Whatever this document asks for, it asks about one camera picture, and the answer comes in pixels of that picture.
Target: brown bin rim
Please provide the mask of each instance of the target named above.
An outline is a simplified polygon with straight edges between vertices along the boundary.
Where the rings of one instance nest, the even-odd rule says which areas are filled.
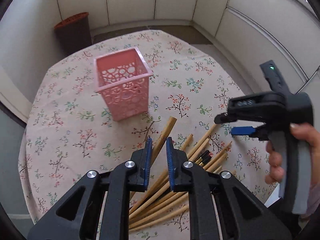
[[[57,25],[55,25],[54,29],[56,30],[58,28],[66,26],[68,24],[74,23],[74,22],[76,22],[78,20],[81,20],[81,19],[87,17],[88,15],[89,15],[88,12],[83,12],[83,13],[78,13],[78,14],[75,14],[73,16],[70,16],[67,19],[65,19],[62,22],[59,22]]]

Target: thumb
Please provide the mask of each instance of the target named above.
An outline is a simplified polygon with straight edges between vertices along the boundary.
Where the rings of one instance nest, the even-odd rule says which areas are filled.
[[[307,141],[312,147],[320,147],[320,133],[311,124],[291,123],[290,130],[298,140]]]

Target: dark waste basket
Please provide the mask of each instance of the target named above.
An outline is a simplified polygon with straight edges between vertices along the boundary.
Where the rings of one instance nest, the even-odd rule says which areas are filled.
[[[88,12],[73,15],[54,27],[54,32],[67,55],[92,45]]]

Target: floral tablecloth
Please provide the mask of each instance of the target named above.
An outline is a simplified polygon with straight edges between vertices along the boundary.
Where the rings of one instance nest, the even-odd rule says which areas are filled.
[[[133,46],[154,72],[149,80],[149,111],[114,122],[101,95],[94,92],[93,59]],[[228,99],[242,95],[212,57],[162,31],[106,40],[58,62],[48,70],[36,95],[19,156],[20,179],[33,221],[87,171],[110,171],[143,147],[147,136],[155,142],[170,115],[178,119],[171,132],[175,147],[193,133],[192,147],[214,123],[215,115],[226,110]],[[275,186],[264,182],[269,169],[265,144],[248,137],[232,138],[234,125],[217,128],[208,149],[215,155],[232,140],[223,169],[236,170],[237,178],[265,202]],[[166,166],[164,147],[151,168],[150,184]],[[132,203],[141,194],[135,194]],[[134,232],[130,238],[169,236],[189,237],[188,212]]]

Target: metal pivot bolt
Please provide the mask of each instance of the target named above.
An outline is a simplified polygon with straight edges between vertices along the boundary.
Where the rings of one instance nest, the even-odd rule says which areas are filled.
[[[94,178],[95,176],[97,176],[97,172],[96,172],[96,171],[89,171],[89,172],[87,173],[87,176],[88,176],[88,178],[92,179],[92,178]]]
[[[193,167],[193,163],[187,161],[187,162],[184,162],[184,163],[183,163],[183,166],[184,166],[185,168],[191,168],[191,167]]]
[[[224,178],[224,179],[230,179],[231,178],[231,173],[229,171],[223,171],[221,173],[221,176]]]
[[[133,161],[127,161],[124,165],[125,165],[127,168],[132,168],[132,167],[134,167],[136,164],[135,164]]]

